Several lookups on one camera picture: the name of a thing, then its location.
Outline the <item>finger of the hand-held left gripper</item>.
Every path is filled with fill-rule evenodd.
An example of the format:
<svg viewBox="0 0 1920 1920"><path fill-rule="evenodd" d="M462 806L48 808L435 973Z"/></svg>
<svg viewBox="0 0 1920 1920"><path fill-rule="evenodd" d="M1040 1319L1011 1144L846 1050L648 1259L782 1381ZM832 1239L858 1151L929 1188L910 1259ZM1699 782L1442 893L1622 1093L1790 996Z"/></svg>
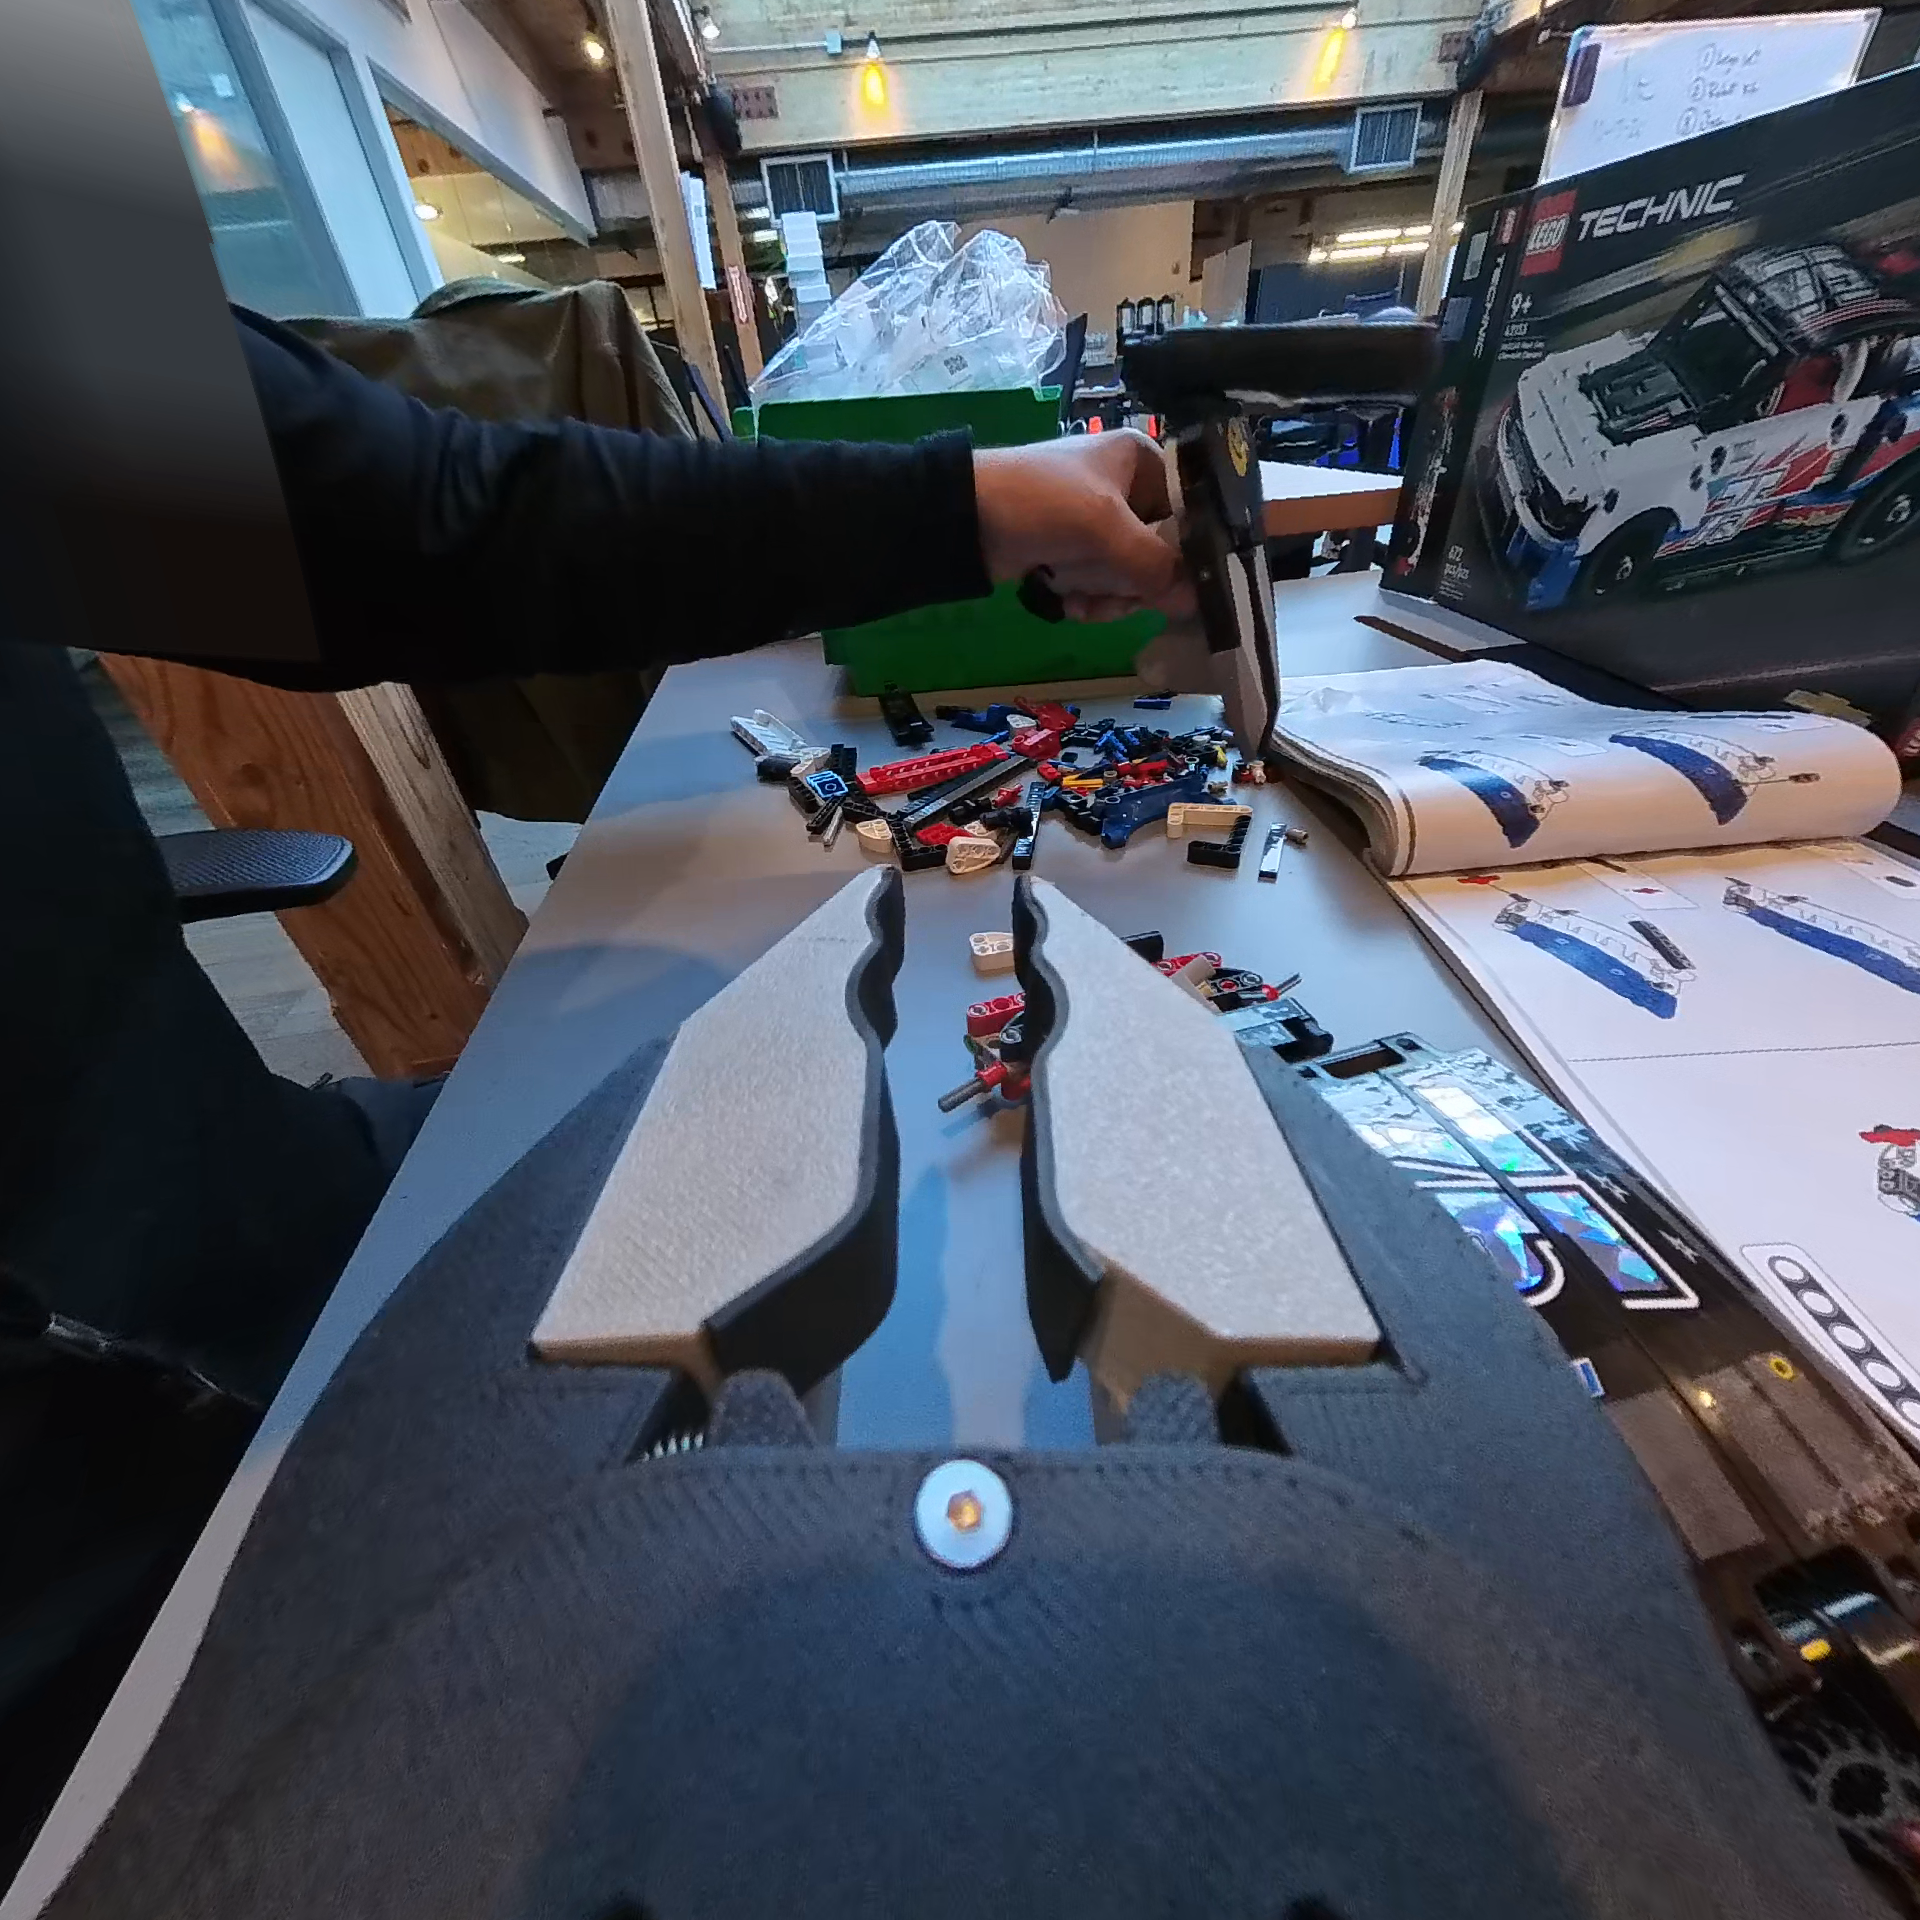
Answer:
<svg viewBox="0 0 1920 1920"><path fill-rule="evenodd" d="M1216 652L1216 690L1224 720L1247 758L1272 752L1281 717L1281 646L1276 636L1276 595L1265 546L1227 548L1218 564L1224 590L1224 632L1231 642Z"/></svg>
<svg viewBox="0 0 1920 1920"><path fill-rule="evenodd" d="M1163 694L1216 694L1220 717L1240 748L1257 742L1257 654L1233 636L1227 648L1210 646L1199 614L1170 618L1139 652L1137 676Z"/></svg>

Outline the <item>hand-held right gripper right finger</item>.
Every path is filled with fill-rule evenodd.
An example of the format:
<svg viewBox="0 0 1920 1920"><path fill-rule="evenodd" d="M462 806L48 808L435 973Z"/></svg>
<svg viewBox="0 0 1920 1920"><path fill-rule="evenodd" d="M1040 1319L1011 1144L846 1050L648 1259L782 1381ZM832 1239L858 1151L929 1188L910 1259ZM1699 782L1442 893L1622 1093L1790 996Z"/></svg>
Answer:
<svg viewBox="0 0 1920 1920"><path fill-rule="evenodd" d="M1353 1366L1384 1332L1247 1046L1068 893L1015 884L1026 1311L1116 1408L1160 1374Z"/></svg>

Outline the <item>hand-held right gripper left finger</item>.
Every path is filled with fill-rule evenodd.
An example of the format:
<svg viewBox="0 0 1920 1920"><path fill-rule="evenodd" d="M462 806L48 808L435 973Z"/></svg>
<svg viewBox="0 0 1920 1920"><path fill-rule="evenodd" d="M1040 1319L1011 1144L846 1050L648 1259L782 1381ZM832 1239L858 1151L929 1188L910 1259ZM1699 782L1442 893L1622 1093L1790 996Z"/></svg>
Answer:
<svg viewBox="0 0 1920 1920"><path fill-rule="evenodd" d="M873 1334L897 1296L904 947L900 872L864 870L682 1023L535 1356L807 1394Z"/></svg>

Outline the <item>pile of toy bricks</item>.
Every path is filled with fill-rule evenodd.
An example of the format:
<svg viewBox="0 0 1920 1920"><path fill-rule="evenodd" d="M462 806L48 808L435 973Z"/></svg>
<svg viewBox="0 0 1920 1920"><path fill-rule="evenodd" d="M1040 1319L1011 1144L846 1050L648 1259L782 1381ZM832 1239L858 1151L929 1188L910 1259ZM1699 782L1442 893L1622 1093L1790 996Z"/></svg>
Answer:
<svg viewBox="0 0 1920 1920"><path fill-rule="evenodd" d="M787 794L818 847L851 842L900 872L971 877L996 866L1028 872L1048 823L1112 855L1150 829L1166 832L1166 820L1148 823L1124 847L1105 847L1048 806L1058 783L1153 783L1201 765L1210 771L1210 791L1195 802L1251 808L1273 762L1241 757L1220 724L1150 727L1148 715L1166 709L1170 696L1137 700L1118 717L1088 717L1065 702L944 704L935 717L959 738L938 741L930 717L891 687L880 700L880 717L898 748L894 758L864 758L849 741L809 742L766 709L731 715L730 732L752 754L756 779ZM1186 860L1192 838L1170 843Z"/></svg>

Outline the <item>person's left forearm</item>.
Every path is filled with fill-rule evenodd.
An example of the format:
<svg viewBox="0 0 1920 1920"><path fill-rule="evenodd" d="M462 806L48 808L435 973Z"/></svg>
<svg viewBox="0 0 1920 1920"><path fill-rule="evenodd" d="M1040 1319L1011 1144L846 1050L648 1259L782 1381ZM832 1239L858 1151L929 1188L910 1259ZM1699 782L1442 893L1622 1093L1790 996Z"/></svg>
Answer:
<svg viewBox="0 0 1920 1920"><path fill-rule="evenodd" d="M427 407L241 303L305 574L298 690L734 656L991 595L971 444L711 444Z"/></svg>

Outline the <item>grey desk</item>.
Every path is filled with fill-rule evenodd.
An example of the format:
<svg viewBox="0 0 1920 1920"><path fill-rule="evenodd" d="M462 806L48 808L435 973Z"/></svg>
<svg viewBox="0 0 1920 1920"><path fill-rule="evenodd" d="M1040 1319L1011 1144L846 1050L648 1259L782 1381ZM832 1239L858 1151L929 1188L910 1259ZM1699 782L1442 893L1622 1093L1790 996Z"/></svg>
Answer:
<svg viewBox="0 0 1920 1920"><path fill-rule="evenodd" d="M489 1294L538 1306L578 1239L656 1056L684 1016L762 959L858 877L860 855L804 851L801 818L724 742L728 711L787 717L882 748L873 709L832 693L814 644L772 646L670 675L519 949L442 1119L426 1171L400 1180L420 1259L400 1276L377 1228L290 1378L292 1411L257 1485L247 1543L191 1671L193 1691L233 1683L238 1724L211 1805L186 1749L207 1715L174 1701L169 1732L128 1775L66 1882L9 1893L24 1916L615 1916L643 1906L636 1847L692 1852L675 1912L723 1916L1281 1916L1262 1887L1297 1826L1326 1815L1360 1864L1408 1852L1414 1916L1553 1916L1526 1826L1514 1862L1483 1802L1568 1774L1593 1786L1622 1759L1623 1716L1580 1715L1526 1671L1500 1598L1467 1613L1470 1574L1442 1572L1415 1604L1414 1651L1366 1661L1362 1622L1336 1636L1355 1694L1343 1744L1386 1734L1390 1767L1433 1738L1435 1780L1386 1792L1324 1788L1283 1699L1305 1679L1281 1602L1203 1574L1184 1612L1170 1574L1124 1565L1121 1643L1065 1648L1070 1724L1035 1724L1043 1683L1012 1671L996 1599L1038 1616L1011 1574L935 1571L910 1543L910 1469L935 1443L979 1443L1015 1492L1118 1494L1121 1469L1161 1494L1124 1524L1163 1551L1186 1502L1179 1450L994 1446L1043 1408L1090 1440L1088 1378L1040 1384L1018 1278L1020 1119L935 1119L934 1075L959 1064L971 984L963 935L1000 926L1011 882L905 882L904 1026L888 1058L900 1128L897 1303L849 1366L842 1430L852 1451L689 1451L590 1467L584 1483L483 1494L454 1467L424 1499L466 1499L484 1531L450 1572L426 1574L371 1645L335 1674L284 1686L241 1674L242 1578L321 1487L321 1454L347 1443L345 1544L292 1578L316 1624L371 1588L377 1499L426 1466L417 1429L446 1399L402 1378L374 1411L376 1363L446 1316L476 1332Z"/></svg>

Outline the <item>person's left hand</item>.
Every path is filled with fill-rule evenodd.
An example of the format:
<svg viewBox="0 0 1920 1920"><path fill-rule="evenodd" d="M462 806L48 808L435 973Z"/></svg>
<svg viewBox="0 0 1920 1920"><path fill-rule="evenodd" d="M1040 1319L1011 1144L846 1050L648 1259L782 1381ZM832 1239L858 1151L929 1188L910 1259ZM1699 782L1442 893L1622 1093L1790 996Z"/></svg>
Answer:
<svg viewBox="0 0 1920 1920"><path fill-rule="evenodd" d="M979 554L993 584L1044 574L1074 621L1195 612L1158 444L1123 427L974 455Z"/></svg>

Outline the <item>green plastic bin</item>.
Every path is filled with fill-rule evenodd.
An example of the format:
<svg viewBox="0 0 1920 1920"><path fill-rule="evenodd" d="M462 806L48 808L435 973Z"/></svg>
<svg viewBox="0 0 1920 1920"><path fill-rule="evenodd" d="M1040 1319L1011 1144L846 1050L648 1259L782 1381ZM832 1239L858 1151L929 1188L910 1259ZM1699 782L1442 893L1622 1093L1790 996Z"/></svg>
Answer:
<svg viewBox="0 0 1920 1920"><path fill-rule="evenodd" d="M982 447L1057 442L1065 389L1044 386L912 392L898 398L769 400L734 408L743 442L852 442L907 445L964 431ZM846 672L849 690L875 696L904 690L987 687L1043 682L1102 682L1135 672L1137 656L1163 632L1166 618L1139 611L1112 621L1048 621L1018 588L920 607L824 636L824 656Z"/></svg>

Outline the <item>toy brick car chassis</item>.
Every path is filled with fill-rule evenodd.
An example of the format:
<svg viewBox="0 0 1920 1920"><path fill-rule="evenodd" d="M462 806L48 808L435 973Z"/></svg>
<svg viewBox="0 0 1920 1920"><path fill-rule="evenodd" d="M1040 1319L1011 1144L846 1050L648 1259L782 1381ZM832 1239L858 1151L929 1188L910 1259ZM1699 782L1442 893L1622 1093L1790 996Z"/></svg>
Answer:
<svg viewBox="0 0 1920 1920"><path fill-rule="evenodd" d="M1332 1054L1290 988L1129 941L1304 1077L1553 1331L1735 1651L1770 1738L1915 1916L1915 1440L1763 1308L1641 1174L1483 1051Z"/></svg>

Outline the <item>clear plastic bag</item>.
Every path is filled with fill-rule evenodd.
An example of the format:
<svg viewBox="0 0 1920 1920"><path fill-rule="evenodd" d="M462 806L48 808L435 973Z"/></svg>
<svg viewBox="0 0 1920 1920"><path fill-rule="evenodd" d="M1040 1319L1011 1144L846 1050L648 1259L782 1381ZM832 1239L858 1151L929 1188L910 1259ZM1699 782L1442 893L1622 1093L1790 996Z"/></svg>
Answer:
<svg viewBox="0 0 1920 1920"><path fill-rule="evenodd" d="M1065 328L1049 266L1020 239L923 221L769 360L752 403L1038 389Z"/></svg>

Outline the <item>toy car set box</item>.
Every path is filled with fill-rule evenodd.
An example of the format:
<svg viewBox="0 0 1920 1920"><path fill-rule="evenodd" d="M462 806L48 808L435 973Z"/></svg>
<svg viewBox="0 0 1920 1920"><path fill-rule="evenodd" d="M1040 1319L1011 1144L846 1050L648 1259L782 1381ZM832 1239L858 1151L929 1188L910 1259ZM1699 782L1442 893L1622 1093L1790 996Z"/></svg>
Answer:
<svg viewBox="0 0 1920 1920"><path fill-rule="evenodd" d="M1470 210L1380 584L1699 707L1915 717L1919 76Z"/></svg>

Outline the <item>building instruction booklet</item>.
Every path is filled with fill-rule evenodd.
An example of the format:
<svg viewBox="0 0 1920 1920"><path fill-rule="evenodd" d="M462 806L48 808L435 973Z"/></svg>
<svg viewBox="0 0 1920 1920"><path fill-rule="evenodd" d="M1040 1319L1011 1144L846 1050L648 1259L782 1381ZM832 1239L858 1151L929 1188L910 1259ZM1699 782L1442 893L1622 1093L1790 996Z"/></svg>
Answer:
<svg viewBox="0 0 1920 1920"><path fill-rule="evenodd" d="M1815 711L1649 711L1514 663L1291 679L1273 746L1574 1114L1919 1438L1919 877Z"/></svg>

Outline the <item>whiteboard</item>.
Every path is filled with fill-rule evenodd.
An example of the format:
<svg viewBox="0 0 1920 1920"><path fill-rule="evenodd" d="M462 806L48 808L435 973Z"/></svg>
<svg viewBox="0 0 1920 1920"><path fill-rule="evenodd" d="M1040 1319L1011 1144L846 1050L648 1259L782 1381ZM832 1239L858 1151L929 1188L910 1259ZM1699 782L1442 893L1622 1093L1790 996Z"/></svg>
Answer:
<svg viewBox="0 0 1920 1920"><path fill-rule="evenodd" d="M1880 7L1862 7L1580 28L1539 182L1848 90L1880 23Z"/></svg>

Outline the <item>black office chair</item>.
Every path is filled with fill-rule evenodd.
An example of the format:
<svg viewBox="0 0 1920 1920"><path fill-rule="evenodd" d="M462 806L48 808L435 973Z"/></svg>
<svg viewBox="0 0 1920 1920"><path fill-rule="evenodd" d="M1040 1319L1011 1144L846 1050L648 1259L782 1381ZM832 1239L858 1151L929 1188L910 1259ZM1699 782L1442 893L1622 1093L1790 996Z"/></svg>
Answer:
<svg viewBox="0 0 1920 1920"><path fill-rule="evenodd" d="M353 842L337 832L168 832L155 851L186 926L322 906L356 870Z"/></svg>

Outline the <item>person's dark clothing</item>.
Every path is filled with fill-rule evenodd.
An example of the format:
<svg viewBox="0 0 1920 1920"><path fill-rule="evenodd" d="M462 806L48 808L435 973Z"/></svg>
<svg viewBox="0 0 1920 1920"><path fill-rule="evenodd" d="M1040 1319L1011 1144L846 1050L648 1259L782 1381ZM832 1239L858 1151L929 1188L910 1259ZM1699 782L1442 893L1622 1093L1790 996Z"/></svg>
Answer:
<svg viewBox="0 0 1920 1920"><path fill-rule="evenodd" d="M2 788L9 1871L442 1082L264 1063L63 648L2 648Z"/></svg>

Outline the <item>olive jacket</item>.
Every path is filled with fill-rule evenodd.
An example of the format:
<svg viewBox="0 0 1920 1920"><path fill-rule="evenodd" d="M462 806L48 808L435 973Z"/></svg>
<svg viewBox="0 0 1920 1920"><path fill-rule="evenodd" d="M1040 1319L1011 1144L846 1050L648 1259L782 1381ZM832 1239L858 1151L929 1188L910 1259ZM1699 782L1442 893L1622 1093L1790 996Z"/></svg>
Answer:
<svg viewBox="0 0 1920 1920"><path fill-rule="evenodd" d="M406 320L290 320L356 373L474 419L584 420L692 439L668 368L611 280L560 288L491 277L444 283ZM471 808L574 823L592 804L665 670L414 685Z"/></svg>

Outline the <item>blue arched frame piece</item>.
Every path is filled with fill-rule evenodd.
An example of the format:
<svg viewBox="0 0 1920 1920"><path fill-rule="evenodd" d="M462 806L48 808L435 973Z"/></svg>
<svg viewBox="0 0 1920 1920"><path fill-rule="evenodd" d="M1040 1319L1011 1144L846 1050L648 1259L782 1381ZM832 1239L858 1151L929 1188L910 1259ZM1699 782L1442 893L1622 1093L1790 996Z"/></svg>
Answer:
<svg viewBox="0 0 1920 1920"><path fill-rule="evenodd" d="M1048 806L1062 811L1070 828L1094 835L1100 846L1124 847L1135 832L1166 820L1176 804L1206 799L1208 795L1210 771L1194 765L1174 779L1153 783L1106 782L1094 788L1058 783L1049 794Z"/></svg>

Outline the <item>wooden post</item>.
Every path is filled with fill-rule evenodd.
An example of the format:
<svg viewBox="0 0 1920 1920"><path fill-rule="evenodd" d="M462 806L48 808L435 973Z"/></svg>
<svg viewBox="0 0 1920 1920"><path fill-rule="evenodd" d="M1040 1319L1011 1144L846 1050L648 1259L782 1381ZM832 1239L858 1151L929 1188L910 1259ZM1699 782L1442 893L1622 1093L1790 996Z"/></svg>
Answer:
<svg viewBox="0 0 1920 1920"><path fill-rule="evenodd" d="M1466 86L1455 96L1450 109L1448 141L1438 168L1423 274L1415 294L1415 306L1426 320L1438 312L1444 294L1455 227L1472 165L1472 147L1482 128L1482 104L1482 86Z"/></svg>
<svg viewBox="0 0 1920 1920"><path fill-rule="evenodd" d="M704 5L600 7L682 358L716 398L762 373L756 293L742 237L731 109L704 42Z"/></svg>

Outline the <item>metal ventilation duct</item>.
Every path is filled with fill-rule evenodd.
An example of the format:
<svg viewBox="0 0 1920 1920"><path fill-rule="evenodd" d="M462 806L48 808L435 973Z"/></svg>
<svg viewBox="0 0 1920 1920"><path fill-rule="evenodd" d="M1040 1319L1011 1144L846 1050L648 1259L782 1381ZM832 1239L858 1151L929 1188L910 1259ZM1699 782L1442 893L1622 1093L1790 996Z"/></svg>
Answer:
<svg viewBox="0 0 1920 1920"><path fill-rule="evenodd" d="M971 219L986 213L1081 208L1124 202L1194 202L1233 186L1302 172L1346 172L1358 115L1254 133L1182 138L1090 134L1035 151L950 152L930 160L875 160L838 166L839 218L882 213Z"/></svg>

